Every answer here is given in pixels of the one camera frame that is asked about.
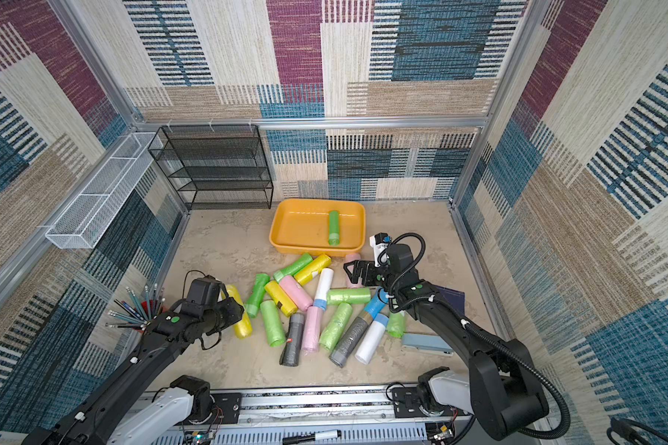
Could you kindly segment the thin dark green roll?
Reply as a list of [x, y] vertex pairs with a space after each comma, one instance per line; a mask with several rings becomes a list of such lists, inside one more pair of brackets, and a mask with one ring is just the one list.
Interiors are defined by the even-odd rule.
[[339, 211], [331, 211], [328, 214], [328, 244], [339, 246], [341, 243], [341, 222]]

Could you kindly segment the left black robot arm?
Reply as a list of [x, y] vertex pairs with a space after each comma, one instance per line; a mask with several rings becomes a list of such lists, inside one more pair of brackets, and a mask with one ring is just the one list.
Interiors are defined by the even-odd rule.
[[122, 419], [144, 391], [195, 342], [220, 335], [242, 320], [244, 309], [212, 276], [194, 280], [185, 298], [146, 325], [129, 357], [92, 394], [50, 429], [35, 428], [25, 444], [149, 444], [171, 426], [187, 419], [209, 417], [210, 385], [186, 378], [185, 385], [167, 389], [159, 402]]

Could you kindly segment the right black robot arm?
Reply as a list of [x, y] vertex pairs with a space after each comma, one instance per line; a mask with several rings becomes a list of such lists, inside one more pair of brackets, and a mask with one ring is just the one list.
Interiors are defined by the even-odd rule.
[[485, 433], [501, 441], [513, 433], [559, 439], [571, 426], [561, 392], [534, 367], [529, 350], [482, 329], [454, 308], [438, 287], [419, 277], [416, 266], [425, 248], [413, 255], [398, 237], [378, 261], [348, 261], [348, 280], [380, 287], [392, 313], [406, 312], [431, 328], [469, 369], [469, 401]]

